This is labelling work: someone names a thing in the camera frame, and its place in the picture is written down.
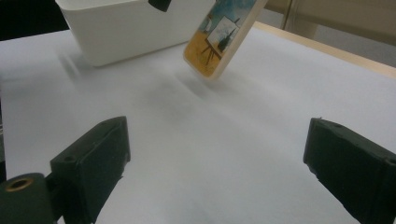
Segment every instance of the yellow book cover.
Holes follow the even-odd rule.
[[[221,75],[267,0],[217,0],[184,50],[184,59],[209,79]]]

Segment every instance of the white plastic bin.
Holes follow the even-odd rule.
[[[214,0],[56,0],[87,61],[114,63],[189,40]]]

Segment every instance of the metal bolt hole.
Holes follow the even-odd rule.
[[[21,178],[12,181],[7,187],[6,191],[8,192],[14,192],[18,191],[21,189],[26,189],[29,185],[31,185],[34,182],[33,178]]]

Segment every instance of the book cover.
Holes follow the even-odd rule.
[[[267,0],[217,0],[184,50],[203,77],[221,75]]]

